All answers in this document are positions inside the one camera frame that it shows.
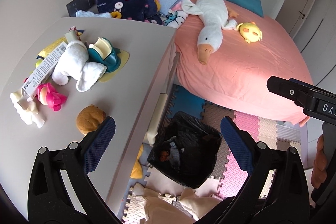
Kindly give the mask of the right hand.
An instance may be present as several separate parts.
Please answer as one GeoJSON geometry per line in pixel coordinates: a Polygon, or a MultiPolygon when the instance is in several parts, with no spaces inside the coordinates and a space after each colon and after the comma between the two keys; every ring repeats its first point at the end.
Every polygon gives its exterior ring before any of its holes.
{"type": "Polygon", "coordinates": [[[324,137],[321,135],[317,141],[317,153],[313,162],[313,170],[311,173],[311,184],[313,188],[318,189],[327,178],[326,166],[327,158],[323,152],[324,137]]]}

